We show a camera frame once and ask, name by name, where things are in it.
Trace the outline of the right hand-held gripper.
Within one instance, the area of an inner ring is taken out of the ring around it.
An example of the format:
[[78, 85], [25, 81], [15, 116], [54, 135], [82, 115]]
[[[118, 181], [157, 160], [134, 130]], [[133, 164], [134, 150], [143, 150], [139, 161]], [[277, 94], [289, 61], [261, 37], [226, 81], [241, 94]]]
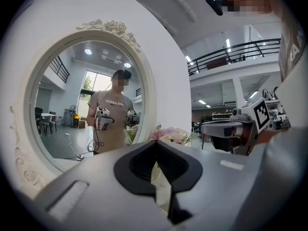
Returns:
[[202, 123], [200, 133], [209, 136], [217, 150], [249, 155], [259, 133], [269, 122], [270, 115], [265, 99], [259, 98], [234, 109], [230, 120]]

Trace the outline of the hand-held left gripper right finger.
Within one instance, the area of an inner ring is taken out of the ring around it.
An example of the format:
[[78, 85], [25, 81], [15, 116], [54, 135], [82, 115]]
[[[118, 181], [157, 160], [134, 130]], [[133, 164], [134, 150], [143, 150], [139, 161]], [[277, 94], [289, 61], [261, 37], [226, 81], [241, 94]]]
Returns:
[[259, 170], [250, 156], [157, 141], [156, 160], [171, 185], [167, 231], [234, 231]]

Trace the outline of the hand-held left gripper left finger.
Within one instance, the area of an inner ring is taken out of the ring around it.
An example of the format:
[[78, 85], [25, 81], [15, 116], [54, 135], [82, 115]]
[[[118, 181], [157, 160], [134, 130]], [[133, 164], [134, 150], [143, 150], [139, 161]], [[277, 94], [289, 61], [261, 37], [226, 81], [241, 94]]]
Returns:
[[35, 198], [66, 231], [167, 231], [149, 179], [154, 141], [93, 156], [50, 182]]

